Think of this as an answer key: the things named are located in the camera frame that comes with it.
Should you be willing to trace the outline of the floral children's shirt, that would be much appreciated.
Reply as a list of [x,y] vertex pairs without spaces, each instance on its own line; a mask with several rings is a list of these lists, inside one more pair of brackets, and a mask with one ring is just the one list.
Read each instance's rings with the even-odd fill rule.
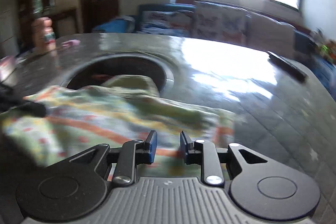
[[121,75],[101,86],[79,90],[51,86],[28,96],[43,105],[40,118],[18,108],[1,114],[1,174],[46,167],[100,143],[121,147],[133,139],[158,134],[154,163],[141,165],[142,176],[197,176],[197,165],[185,165],[179,135],[226,147],[234,134],[233,112],[177,102],[159,96],[146,76]]

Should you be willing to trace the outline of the small pink toy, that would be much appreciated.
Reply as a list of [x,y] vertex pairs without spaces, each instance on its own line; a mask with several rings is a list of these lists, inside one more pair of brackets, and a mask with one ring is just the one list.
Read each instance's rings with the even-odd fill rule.
[[63,48],[69,48],[69,47],[74,47],[78,46],[80,44],[80,40],[78,39],[70,39],[65,42],[62,42],[62,47]]

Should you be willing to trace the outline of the black remote control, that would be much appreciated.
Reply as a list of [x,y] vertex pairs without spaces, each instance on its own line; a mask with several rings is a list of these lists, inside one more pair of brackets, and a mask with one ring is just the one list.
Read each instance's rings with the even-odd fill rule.
[[268,51],[267,53],[272,63],[274,63],[276,66],[278,66],[279,68],[284,70],[286,73],[291,75],[291,77],[295,78],[297,81],[301,83],[305,82],[307,78],[307,74],[304,73],[301,69],[299,69],[298,67],[296,67],[295,65],[293,65],[292,63],[284,59],[283,57],[273,52]]

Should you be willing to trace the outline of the butterfly pillow lying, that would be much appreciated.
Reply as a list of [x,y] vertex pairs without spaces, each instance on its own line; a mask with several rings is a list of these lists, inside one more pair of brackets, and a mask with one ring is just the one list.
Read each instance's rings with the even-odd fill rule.
[[188,10],[144,11],[139,33],[189,37],[194,13]]

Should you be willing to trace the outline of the orange plush toys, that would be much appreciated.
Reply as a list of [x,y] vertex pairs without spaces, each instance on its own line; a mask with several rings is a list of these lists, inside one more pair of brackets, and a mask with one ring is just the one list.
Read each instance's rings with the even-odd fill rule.
[[327,39],[320,29],[314,33],[317,53],[328,63],[335,65],[335,40]]

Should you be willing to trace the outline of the wooden display cabinet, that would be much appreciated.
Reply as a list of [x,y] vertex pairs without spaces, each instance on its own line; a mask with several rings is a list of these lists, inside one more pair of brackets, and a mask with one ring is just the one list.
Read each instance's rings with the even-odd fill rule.
[[47,16],[52,20],[52,27],[57,38],[63,36],[67,30],[79,32],[77,9],[57,8],[56,0],[17,0],[20,38],[19,49],[24,52],[33,49],[33,21]]

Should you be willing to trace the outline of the butterfly pillow upright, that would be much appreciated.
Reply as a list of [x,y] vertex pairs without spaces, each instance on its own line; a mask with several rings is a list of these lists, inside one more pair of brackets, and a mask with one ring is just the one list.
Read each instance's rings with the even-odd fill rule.
[[210,2],[195,2],[193,38],[246,44],[248,11]]

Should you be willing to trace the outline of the pink cartoon bottle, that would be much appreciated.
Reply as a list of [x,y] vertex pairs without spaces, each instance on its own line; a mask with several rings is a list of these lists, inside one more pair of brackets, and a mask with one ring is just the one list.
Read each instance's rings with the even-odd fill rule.
[[33,33],[34,51],[44,55],[56,49],[55,33],[52,20],[48,17],[35,19],[31,25]]

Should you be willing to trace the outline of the blue sofa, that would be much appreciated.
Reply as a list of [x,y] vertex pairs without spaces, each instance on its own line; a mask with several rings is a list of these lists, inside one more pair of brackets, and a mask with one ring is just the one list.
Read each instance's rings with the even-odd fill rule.
[[92,31],[189,37],[271,51],[305,64],[329,92],[335,92],[334,41],[318,44],[290,23],[241,7],[202,1],[145,4],[136,15],[115,17]]

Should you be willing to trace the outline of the pink packet on table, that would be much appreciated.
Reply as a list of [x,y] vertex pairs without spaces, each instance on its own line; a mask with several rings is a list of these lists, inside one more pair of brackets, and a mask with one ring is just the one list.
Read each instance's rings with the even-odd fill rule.
[[0,80],[1,82],[6,80],[17,66],[16,58],[14,56],[6,56],[1,59],[0,62]]

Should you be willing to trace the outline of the blue cloth on sofa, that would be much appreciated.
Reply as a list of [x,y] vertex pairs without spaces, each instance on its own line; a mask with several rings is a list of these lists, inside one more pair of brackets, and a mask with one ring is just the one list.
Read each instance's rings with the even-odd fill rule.
[[92,29],[92,33],[132,33],[135,19],[132,16],[119,16]]

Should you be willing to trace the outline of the plain cream pillow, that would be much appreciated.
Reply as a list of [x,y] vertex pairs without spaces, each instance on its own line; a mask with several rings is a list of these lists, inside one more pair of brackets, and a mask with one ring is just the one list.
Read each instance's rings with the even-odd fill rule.
[[254,12],[251,12],[249,17],[247,46],[290,59],[294,57],[294,26]]

